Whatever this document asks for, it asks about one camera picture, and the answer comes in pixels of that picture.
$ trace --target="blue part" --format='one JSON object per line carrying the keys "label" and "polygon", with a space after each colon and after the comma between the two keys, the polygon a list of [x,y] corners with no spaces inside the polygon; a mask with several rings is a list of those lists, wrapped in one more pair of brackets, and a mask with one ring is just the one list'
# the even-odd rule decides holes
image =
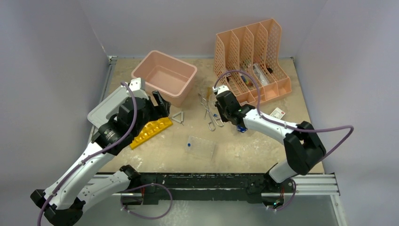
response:
{"label": "blue part", "polygon": [[246,130],[247,130],[247,128],[243,128],[242,126],[237,125],[237,131],[244,133]]}

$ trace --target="cable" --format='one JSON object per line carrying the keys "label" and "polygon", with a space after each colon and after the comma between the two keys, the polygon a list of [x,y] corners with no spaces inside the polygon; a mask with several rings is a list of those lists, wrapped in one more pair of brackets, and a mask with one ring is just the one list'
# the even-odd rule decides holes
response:
{"label": "cable", "polygon": [[292,178],[291,178],[291,181],[292,181],[292,184],[294,185],[294,189],[293,189],[293,191],[292,191],[292,196],[291,196],[291,197],[288,199],[288,201],[287,201],[284,205],[282,205],[280,208],[274,209],[275,211],[283,210],[283,209],[286,208],[286,207],[292,202],[292,200],[294,199],[295,193],[296,193],[296,182],[295,182],[294,179],[292,179]]}
{"label": "cable", "polygon": [[[130,124],[129,129],[126,131],[126,133],[125,133],[118,141],[116,141],[115,143],[111,144],[110,146],[105,147],[105,148],[104,148],[103,150],[101,150],[101,151],[98,151],[98,152],[96,152],[96,153],[94,153],[94,154],[88,155],[85,159],[82,160],[82,163],[83,163],[82,165],[84,165],[84,164],[85,164],[88,160],[90,160],[91,158],[93,158],[93,157],[95,157],[95,156],[97,156],[97,155],[99,155],[99,154],[102,154],[102,153],[104,153],[104,152],[107,152],[108,150],[114,148],[116,145],[118,145],[119,143],[121,143],[121,142],[130,134],[130,132],[132,131],[132,129],[133,129],[135,123],[136,123],[136,119],[137,119],[137,103],[136,103],[135,96],[134,96],[132,90],[129,88],[129,86],[128,86],[125,82],[121,82],[120,84],[121,84],[122,86],[124,86],[124,87],[128,90],[130,96],[132,97],[132,102],[133,102],[133,107],[134,107],[134,109],[133,109],[133,120],[132,120],[132,124]],[[39,217],[38,217],[38,219],[37,219],[37,226],[40,226],[40,225],[41,225],[41,218],[42,218],[42,216],[43,216],[44,209],[47,207],[47,205],[50,203],[50,201],[53,199],[53,197],[57,195],[58,190],[60,190],[61,186],[64,185],[64,183],[71,177],[71,175],[74,174],[74,173],[76,172],[76,170],[79,169],[79,167],[82,166],[82,165],[80,165],[80,164],[76,165],[76,166],[75,166],[75,167],[74,167],[61,181],[60,181],[60,183],[58,183],[58,185],[54,188],[52,194],[47,198],[47,200],[44,202],[43,206],[42,206],[41,209],[40,209]]]}
{"label": "cable", "polygon": [[[250,80],[252,81],[252,83],[253,83],[253,84],[255,85],[255,87],[256,87],[256,92],[257,92],[257,94],[258,94],[258,97],[261,96],[261,93],[260,93],[258,84],[255,82],[254,78],[252,78],[252,76],[249,75],[247,72],[241,71],[241,70],[226,71],[226,72],[223,73],[221,76],[219,76],[219,78],[217,78],[217,80],[216,80],[216,82],[215,82],[215,85],[214,85],[214,88],[216,88],[216,85],[217,85],[217,83],[219,82],[219,80],[221,80],[225,75],[227,75],[227,74],[229,74],[229,73],[232,73],[232,72],[241,73],[241,74],[244,74],[244,75],[246,75],[247,77],[249,77]],[[339,127],[328,128],[328,129],[299,129],[299,128],[295,128],[295,127],[292,127],[292,126],[289,126],[289,125],[285,125],[284,123],[281,123],[281,122],[274,121],[274,120],[271,120],[271,119],[266,118],[266,117],[261,113],[260,104],[261,104],[261,99],[258,98],[258,101],[257,101],[257,103],[256,103],[256,110],[258,111],[258,114],[261,116],[262,119],[264,119],[264,120],[266,120],[266,121],[268,121],[268,122],[274,123],[274,124],[276,124],[276,125],[283,126],[283,127],[286,127],[286,128],[289,128],[289,129],[292,129],[292,130],[301,132],[301,133],[325,133],[325,132],[332,132],[332,131],[338,131],[338,130],[343,130],[343,129],[349,129],[349,132],[348,132],[348,133],[347,133],[347,134],[346,134],[333,148],[331,148],[331,150],[328,151],[328,152],[326,153],[326,155],[325,155],[320,161],[322,161],[323,159],[327,158],[327,156],[329,156],[332,152],[334,152],[334,151],[335,151],[335,150],[336,150],[336,149],[337,149],[337,148],[338,148],[338,147],[339,147],[352,133],[353,133],[353,130],[354,130],[354,127],[353,127],[352,125],[339,126]],[[291,196],[291,198],[288,200],[288,202],[287,202],[285,205],[281,206],[281,207],[278,208],[278,209],[275,209],[276,211],[284,209],[286,206],[288,206],[288,205],[292,202],[292,200],[293,200],[294,197],[295,197],[295,193],[296,193],[296,183],[295,183],[294,179],[291,178],[291,180],[292,180],[292,182],[293,182],[293,184],[294,184],[294,191],[293,191],[293,193],[292,193],[292,196]]]}
{"label": "cable", "polygon": [[166,210],[166,212],[165,212],[164,214],[162,214],[162,215],[160,215],[160,216],[158,216],[158,217],[147,217],[147,216],[140,215],[140,214],[138,214],[138,213],[134,213],[134,212],[132,212],[132,211],[126,209],[126,208],[123,206],[123,202],[122,202],[122,198],[123,198],[123,197],[120,198],[120,204],[121,204],[121,206],[122,206],[122,209],[121,209],[121,210],[124,210],[124,211],[126,211],[127,213],[130,213],[130,214],[132,214],[132,215],[135,215],[136,217],[143,218],[143,219],[147,219],[147,220],[156,220],[156,219],[159,219],[159,218],[162,218],[162,217],[166,216],[166,215],[169,213],[170,209],[172,208],[173,199],[172,199],[172,194],[171,194],[171,192],[170,192],[169,189],[167,189],[165,186],[160,185],[160,184],[147,184],[147,185],[142,185],[142,186],[139,186],[139,187],[131,188],[131,189],[125,190],[125,191],[123,191],[123,192],[132,192],[132,191],[134,191],[134,190],[137,190],[137,189],[140,189],[140,188],[143,188],[143,187],[149,187],[149,186],[159,186],[159,187],[162,187],[162,188],[165,189],[165,190],[167,191],[167,193],[169,194],[169,197],[170,197],[170,204],[169,204],[168,210]]}

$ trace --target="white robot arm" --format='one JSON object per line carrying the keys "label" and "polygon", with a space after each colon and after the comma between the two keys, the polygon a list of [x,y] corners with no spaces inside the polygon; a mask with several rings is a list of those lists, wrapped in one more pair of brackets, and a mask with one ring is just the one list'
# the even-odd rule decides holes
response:
{"label": "white robot arm", "polygon": [[299,133],[287,126],[300,129],[313,129],[308,122],[296,124],[275,119],[261,112],[262,116],[280,122],[280,126],[263,119],[255,107],[241,106],[229,88],[225,85],[214,89],[219,111],[223,122],[230,121],[245,129],[253,129],[263,133],[284,145],[287,159],[272,167],[268,175],[276,183],[301,174],[306,175],[325,155],[326,150],[316,133]]}

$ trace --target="clear plastic tray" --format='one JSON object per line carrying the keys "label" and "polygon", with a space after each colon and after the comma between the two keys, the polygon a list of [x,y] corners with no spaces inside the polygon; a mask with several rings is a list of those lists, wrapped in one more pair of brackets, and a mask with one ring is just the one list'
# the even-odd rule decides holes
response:
{"label": "clear plastic tray", "polygon": [[216,143],[213,141],[189,136],[186,144],[186,152],[194,157],[211,160],[215,146]]}

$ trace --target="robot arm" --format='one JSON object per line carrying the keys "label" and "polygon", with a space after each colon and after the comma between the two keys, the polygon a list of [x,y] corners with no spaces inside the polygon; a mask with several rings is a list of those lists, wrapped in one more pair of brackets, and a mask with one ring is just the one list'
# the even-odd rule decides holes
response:
{"label": "robot arm", "polygon": [[[325,156],[326,150],[316,133],[300,133],[262,119],[255,107],[241,106],[227,86],[217,87],[214,92],[217,99],[216,107],[223,122],[230,121],[244,129],[256,130],[284,145],[287,159],[273,166],[268,172],[268,176],[274,182],[281,183],[297,174],[306,175]],[[263,116],[294,128],[313,129],[306,121],[298,125],[267,114]]]}
{"label": "robot arm", "polygon": [[[128,136],[114,148],[90,158],[107,146],[116,143],[128,131],[134,113],[132,97],[128,96],[119,107],[118,113],[113,115],[107,123],[98,128],[86,150],[79,159],[60,177],[53,185],[45,190],[35,190],[31,194],[34,203],[42,208],[43,204],[52,195],[45,208],[44,215],[50,223],[57,226],[73,225],[82,216],[83,212],[103,200],[104,198],[126,190],[132,181],[139,175],[132,167],[124,166],[118,172],[97,184],[87,186],[87,182],[110,160],[112,160],[124,147],[140,133],[149,121],[155,121],[169,116],[170,103],[165,101],[154,91],[152,94],[158,103],[154,106],[151,99],[144,91],[144,81],[140,78],[133,79],[129,84],[130,90],[135,95],[137,106],[137,120]],[[63,180],[56,194],[52,194],[55,187]]]}

